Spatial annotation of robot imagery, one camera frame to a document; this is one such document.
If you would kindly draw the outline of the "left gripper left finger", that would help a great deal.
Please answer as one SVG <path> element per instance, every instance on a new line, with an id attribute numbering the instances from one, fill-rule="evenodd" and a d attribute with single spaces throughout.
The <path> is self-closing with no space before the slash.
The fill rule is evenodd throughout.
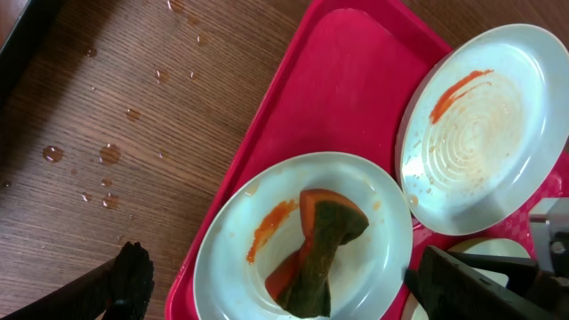
<path id="1" fill-rule="evenodd" d="M 154 289 L 154 264 L 139 242 L 126 243 L 105 264 L 4 317 L 141 320 Z"/>

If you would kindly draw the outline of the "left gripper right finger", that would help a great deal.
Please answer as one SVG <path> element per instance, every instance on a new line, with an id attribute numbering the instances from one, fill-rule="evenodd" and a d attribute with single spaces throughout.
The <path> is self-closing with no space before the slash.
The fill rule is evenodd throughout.
<path id="1" fill-rule="evenodd" d="M 404 284 L 430 319 L 566 320 L 568 278 L 529 258 L 444 252 L 429 245 Z"/>

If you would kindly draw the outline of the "orange green sponge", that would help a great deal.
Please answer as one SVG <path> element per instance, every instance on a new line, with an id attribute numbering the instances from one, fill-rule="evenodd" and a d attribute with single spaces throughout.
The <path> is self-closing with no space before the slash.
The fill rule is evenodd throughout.
<path id="1" fill-rule="evenodd" d="M 339 247 L 360 237 L 367 216 L 347 197 L 322 188 L 300 193 L 304 242 L 265 280 L 269 296 L 298 318 L 328 317 L 332 298 L 328 273 Z"/>

